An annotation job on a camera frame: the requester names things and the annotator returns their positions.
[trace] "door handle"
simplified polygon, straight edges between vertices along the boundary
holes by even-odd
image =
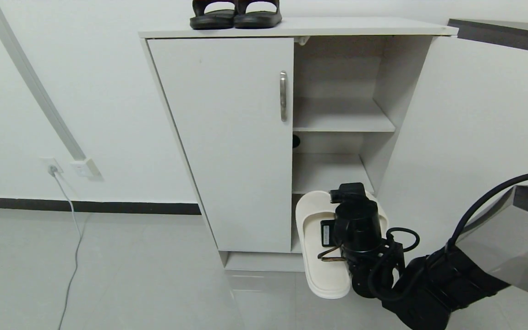
[[[286,72],[280,72],[280,119],[286,121]]]

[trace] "floor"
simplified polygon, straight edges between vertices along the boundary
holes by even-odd
[[[77,213],[84,231],[63,330],[398,330],[376,300],[317,298],[304,274],[225,272],[200,217]],[[71,214],[0,209],[0,330],[58,327],[74,267]],[[501,291],[449,330],[528,330],[528,294]]]

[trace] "gray cable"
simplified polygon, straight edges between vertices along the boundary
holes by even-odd
[[[56,173],[58,172],[58,169],[56,168],[56,166],[54,165],[51,165],[50,167],[48,167],[48,173],[54,177],[54,179],[56,180],[56,183],[58,184],[58,186],[60,187],[60,190],[62,192],[62,194],[65,196],[66,200],[69,202],[69,204],[71,205],[71,215],[73,216],[73,221],[75,222],[75,227],[77,228],[77,232],[79,232],[79,242],[77,243],[77,248],[75,249],[75,271],[73,271],[73,275],[71,276],[71,280],[69,280],[69,284],[66,288],[66,295],[65,295],[65,307],[64,309],[62,310],[62,316],[60,317],[60,322],[58,324],[58,330],[61,330],[61,327],[62,327],[62,321],[65,319],[65,313],[66,313],[66,307],[67,305],[69,304],[69,292],[71,292],[71,284],[73,283],[73,279],[75,278],[75,274],[77,273],[77,269],[79,269],[79,260],[78,260],[78,255],[79,255],[79,247],[80,247],[80,243],[81,241],[83,240],[83,235],[81,234],[80,232],[80,229],[79,229],[79,225],[77,224],[77,220],[75,219],[75,207],[73,207],[73,202],[71,201],[71,199],[66,195],[65,193],[65,190],[62,188],[62,185],[61,185],[61,182],[58,180],[58,178],[56,177]]]

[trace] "black sandal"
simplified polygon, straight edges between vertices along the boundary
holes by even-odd
[[[214,2],[231,2],[234,0],[193,0],[192,8],[195,17],[191,18],[193,30],[222,30],[233,27],[233,17],[237,14],[237,9],[221,9],[205,13],[205,8]]]
[[[270,2],[276,6],[276,12],[259,11],[246,13],[252,2]],[[280,0],[237,0],[237,16],[233,25],[237,29],[269,29],[282,21]]]

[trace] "electrical outlet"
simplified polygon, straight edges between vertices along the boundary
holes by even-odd
[[[90,158],[71,161],[71,166],[77,175],[81,177],[96,177],[100,175],[95,163]]]
[[[58,169],[58,173],[62,173],[62,168],[60,165],[58,165],[58,162],[56,161],[56,159],[54,159],[54,157],[40,157],[40,163],[44,165],[46,171],[48,171],[48,167],[50,165],[54,165]]]

